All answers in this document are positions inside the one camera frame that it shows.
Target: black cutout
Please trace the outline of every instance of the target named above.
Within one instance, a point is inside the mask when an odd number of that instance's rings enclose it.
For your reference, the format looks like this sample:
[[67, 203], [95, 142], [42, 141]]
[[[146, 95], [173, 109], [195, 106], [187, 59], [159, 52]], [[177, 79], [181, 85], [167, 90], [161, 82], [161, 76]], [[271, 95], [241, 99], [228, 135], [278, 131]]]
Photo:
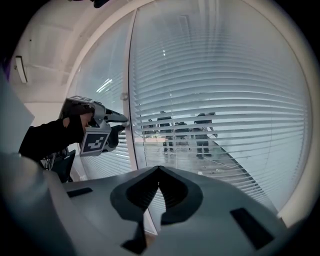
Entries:
[[274, 237], [266, 231], [246, 209], [239, 208], [230, 211], [230, 213], [255, 249], [259, 250], [274, 239]]
[[67, 194], [70, 198], [73, 198], [73, 197], [77, 197], [77, 196], [81, 196], [81, 195], [90, 193], [92, 191], [93, 190], [90, 187], [84, 187], [84, 188], [68, 191]]
[[200, 207], [203, 193], [192, 181], [163, 166], [155, 166], [139, 176], [117, 186], [110, 195], [112, 206], [124, 220], [138, 223], [135, 236], [122, 246], [141, 254], [146, 248], [144, 212], [160, 189], [166, 206], [161, 225], [184, 222]]

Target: light fixture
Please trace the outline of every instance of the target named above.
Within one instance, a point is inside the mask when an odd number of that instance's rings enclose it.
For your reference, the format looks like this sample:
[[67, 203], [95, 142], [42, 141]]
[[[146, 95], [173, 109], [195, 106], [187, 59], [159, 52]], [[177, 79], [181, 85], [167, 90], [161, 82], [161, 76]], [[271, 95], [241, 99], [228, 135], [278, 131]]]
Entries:
[[100, 86], [100, 88], [98, 90], [96, 90], [97, 93], [101, 93], [103, 91], [104, 88], [106, 88], [106, 86], [108, 84], [110, 84], [112, 82], [112, 79], [108, 78], [107, 80], [104, 81], [103, 85]]
[[15, 56], [15, 64], [16, 64], [16, 70], [19, 73], [21, 82], [26, 84], [28, 82], [25, 68], [24, 68], [24, 63], [22, 61], [22, 56]]

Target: glass pane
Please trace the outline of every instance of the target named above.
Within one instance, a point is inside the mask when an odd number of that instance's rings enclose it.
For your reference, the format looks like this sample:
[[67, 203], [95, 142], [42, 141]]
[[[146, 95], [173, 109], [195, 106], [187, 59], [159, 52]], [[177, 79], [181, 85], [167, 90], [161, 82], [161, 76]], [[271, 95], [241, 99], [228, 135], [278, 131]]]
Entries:
[[[94, 99], [106, 108], [123, 114], [120, 95], [123, 91], [124, 51], [131, 18], [132, 13], [129, 13], [95, 42], [72, 81], [71, 87], [75, 88], [75, 93], [72, 90], [69, 92], [72, 96], [75, 94]], [[132, 170], [124, 131], [119, 135], [119, 144], [114, 151], [81, 159], [89, 179], [110, 177]]]
[[259, 12], [238, 0], [142, 6], [129, 82], [139, 168], [220, 179], [274, 213], [287, 202], [306, 160], [309, 93], [291, 48]]

